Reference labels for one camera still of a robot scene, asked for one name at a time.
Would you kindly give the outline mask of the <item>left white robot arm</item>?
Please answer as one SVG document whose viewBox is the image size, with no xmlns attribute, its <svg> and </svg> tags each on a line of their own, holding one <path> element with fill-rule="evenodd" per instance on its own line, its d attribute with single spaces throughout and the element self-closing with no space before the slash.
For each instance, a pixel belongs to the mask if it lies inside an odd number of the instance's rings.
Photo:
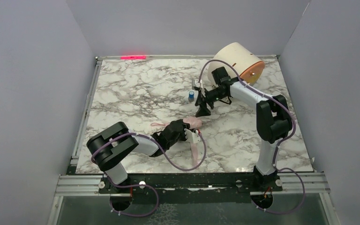
<svg viewBox="0 0 360 225">
<path fill-rule="evenodd" d="M 197 127 L 186 119 L 174 120 L 162 131 L 141 137 L 120 121 L 90 138 L 86 146 L 92 154 L 91 161 L 111 178 L 114 184 L 122 185 L 128 178 L 128 173 L 121 161 L 127 155 L 136 152 L 149 157 L 161 156 L 178 141 L 187 140 L 186 130 L 194 131 Z"/>
</svg>

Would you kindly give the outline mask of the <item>pink folding umbrella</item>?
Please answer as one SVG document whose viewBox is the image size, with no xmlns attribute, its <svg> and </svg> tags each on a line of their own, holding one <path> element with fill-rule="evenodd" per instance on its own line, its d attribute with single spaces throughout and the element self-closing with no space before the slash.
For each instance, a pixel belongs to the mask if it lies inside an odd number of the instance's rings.
<svg viewBox="0 0 360 225">
<path fill-rule="evenodd" d="M 190 124 L 190 130 L 194 130 L 194 129 L 198 129 L 202 126 L 202 121 L 199 118 L 196 117 L 187 117 L 184 119 L 180 119 L 183 120 L 186 123 Z M 177 120 L 174 120 L 170 123 L 152 123 L 152 126 L 162 126 L 164 127 L 164 129 L 162 131 L 158 131 L 153 133 L 151 136 L 152 138 L 161 146 L 162 150 L 157 150 L 157 152 L 155 152 L 153 154 L 154 157 L 160 156 L 162 155 L 164 152 L 166 152 L 167 150 L 169 150 L 174 144 L 176 144 L 177 142 L 179 142 L 179 132 L 177 131 Z M 197 144 L 191 144 L 190 145 L 190 149 L 191 149 L 191 154 L 192 154 L 192 165 L 194 168 L 197 167 L 198 165 L 198 147 Z"/>
</svg>

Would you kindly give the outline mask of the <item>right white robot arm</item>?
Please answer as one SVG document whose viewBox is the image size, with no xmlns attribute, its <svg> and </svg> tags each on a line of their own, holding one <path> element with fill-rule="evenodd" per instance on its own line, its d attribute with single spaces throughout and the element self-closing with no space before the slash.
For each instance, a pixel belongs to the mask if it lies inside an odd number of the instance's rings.
<svg viewBox="0 0 360 225">
<path fill-rule="evenodd" d="M 253 169 L 255 182 L 261 186 L 274 182 L 278 173 L 275 167 L 278 145 L 293 128 L 285 97 L 267 95 L 237 76 L 231 78 L 225 67 L 213 70 L 212 75 L 217 83 L 214 89 L 203 88 L 199 80 L 192 82 L 192 88 L 198 92 L 196 117 L 210 116 L 214 103 L 223 98 L 234 98 L 254 107 L 256 130 L 262 140 L 259 158 Z"/>
</svg>

